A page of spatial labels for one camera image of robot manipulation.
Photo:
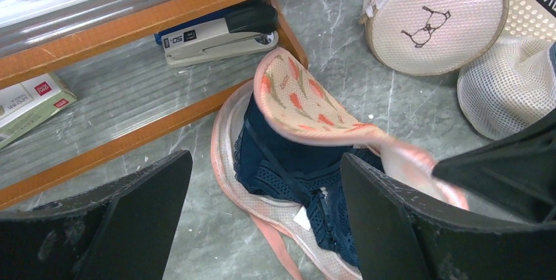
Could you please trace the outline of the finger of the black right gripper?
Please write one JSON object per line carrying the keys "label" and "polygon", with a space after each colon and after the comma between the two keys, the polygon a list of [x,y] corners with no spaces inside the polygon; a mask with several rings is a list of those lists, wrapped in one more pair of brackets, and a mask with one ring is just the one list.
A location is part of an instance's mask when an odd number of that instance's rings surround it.
{"label": "finger of the black right gripper", "polygon": [[523,220],[555,221],[555,112],[521,132],[438,162],[432,175]]}

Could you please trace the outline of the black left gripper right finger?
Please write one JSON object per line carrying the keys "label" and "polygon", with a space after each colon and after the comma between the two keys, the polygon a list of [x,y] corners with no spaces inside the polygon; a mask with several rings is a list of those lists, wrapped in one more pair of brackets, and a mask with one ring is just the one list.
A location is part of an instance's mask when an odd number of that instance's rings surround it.
{"label": "black left gripper right finger", "polygon": [[341,175],[364,279],[554,279],[555,226],[491,218],[346,153]]}

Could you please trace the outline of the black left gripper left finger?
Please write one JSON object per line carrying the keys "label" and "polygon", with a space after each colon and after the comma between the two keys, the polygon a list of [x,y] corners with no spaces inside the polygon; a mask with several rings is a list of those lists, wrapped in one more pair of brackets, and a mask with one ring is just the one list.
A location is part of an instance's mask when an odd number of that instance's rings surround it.
{"label": "black left gripper left finger", "polygon": [[28,211],[1,213],[2,279],[161,279],[191,178],[188,151]]}

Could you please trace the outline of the dark blue lace bra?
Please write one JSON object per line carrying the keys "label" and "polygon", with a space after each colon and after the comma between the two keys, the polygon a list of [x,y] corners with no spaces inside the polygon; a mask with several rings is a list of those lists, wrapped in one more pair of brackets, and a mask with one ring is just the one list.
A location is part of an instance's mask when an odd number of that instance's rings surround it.
{"label": "dark blue lace bra", "polygon": [[277,134],[250,99],[235,143],[236,179],[251,194],[305,206],[316,243],[358,267],[340,161],[352,153],[383,170],[378,156],[367,149],[299,144]]}

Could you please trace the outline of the floral mesh laundry bag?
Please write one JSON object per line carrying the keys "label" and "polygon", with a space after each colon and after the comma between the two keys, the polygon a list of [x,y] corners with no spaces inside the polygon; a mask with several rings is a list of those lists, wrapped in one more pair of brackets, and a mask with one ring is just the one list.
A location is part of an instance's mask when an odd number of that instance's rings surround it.
{"label": "floral mesh laundry bag", "polygon": [[464,193],[431,177],[432,155],[399,141],[376,125],[362,123],[331,96],[285,49],[268,53],[254,79],[237,89],[219,111],[212,130],[211,161],[224,193],[249,213],[293,279],[301,279],[284,237],[293,239],[327,279],[360,279],[358,267],[319,247],[303,205],[249,193],[236,179],[235,143],[253,98],[268,125],[280,136],[308,146],[349,146],[378,156],[387,175],[440,201],[467,209]]}

